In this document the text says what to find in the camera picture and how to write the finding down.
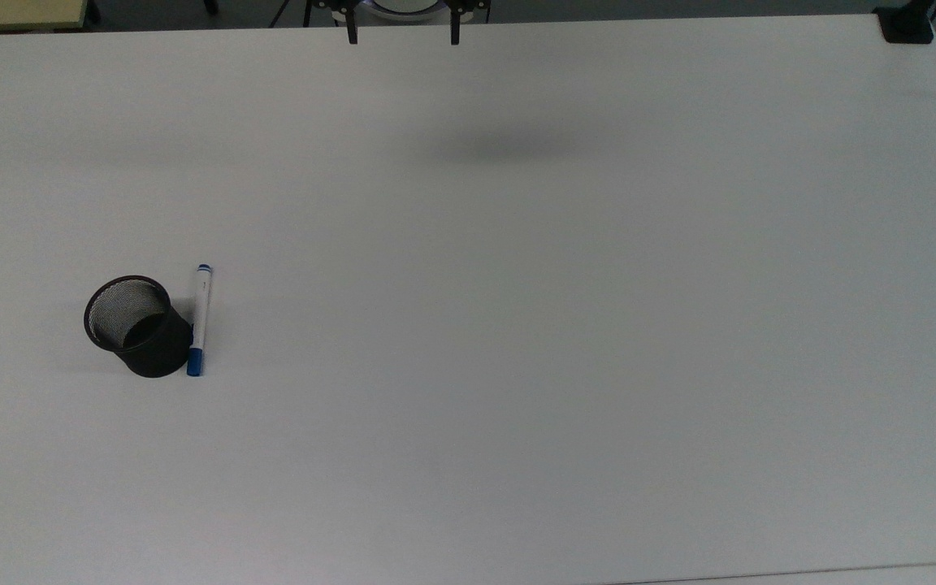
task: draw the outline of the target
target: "table surface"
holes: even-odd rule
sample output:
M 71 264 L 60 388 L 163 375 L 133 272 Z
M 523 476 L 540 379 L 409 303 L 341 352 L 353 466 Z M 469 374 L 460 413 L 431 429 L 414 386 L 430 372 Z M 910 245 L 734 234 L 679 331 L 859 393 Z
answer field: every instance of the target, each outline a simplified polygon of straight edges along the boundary
M 0 583 L 936 562 L 936 43 L 448 35 L 0 37 Z M 203 378 L 85 337 L 200 262 Z
M 0 30 L 76 28 L 88 0 L 0 0 Z

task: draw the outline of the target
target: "mesh cup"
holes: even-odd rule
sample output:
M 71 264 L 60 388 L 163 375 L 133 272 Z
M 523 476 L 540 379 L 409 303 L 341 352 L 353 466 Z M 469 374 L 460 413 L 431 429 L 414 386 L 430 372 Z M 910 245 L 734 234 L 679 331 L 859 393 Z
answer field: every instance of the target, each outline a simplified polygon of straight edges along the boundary
M 190 323 L 172 308 L 166 289 L 144 276 L 101 286 L 85 307 L 85 333 L 145 378 L 179 370 L 193 341 Z

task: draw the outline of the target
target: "floor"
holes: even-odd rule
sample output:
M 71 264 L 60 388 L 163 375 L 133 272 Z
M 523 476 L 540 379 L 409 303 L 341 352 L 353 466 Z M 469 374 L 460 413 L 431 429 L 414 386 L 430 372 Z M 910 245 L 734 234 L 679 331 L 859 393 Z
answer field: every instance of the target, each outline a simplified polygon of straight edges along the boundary
M 89 30 L 263 28 L 283 0 L 219 0 L 208 15 L 202 0 L 97 0 L 102 19 Z M 278 27 L 300 27 L 304 0 L 291 0 Z M 493 0 L 491 22 L 550 22 L 696 16 L 868 14 L 903 0 Z M 333 26 L 327 11 L 314 10 L 310 26 Z M 387 24 L 369 15 L 362 23 Z

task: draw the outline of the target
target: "marker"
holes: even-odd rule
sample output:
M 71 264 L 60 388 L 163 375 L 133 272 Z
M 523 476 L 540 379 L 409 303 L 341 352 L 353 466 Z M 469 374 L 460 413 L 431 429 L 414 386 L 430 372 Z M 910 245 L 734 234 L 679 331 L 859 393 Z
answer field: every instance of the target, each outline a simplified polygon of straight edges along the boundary
M 197 267 L 197 293 L 193 296 L 193 344 L 186 358 L 186 375 L 201 375 L 205 359 L 205 325 L 208 325 L 208 293 L 211 293 L 211 266 Z

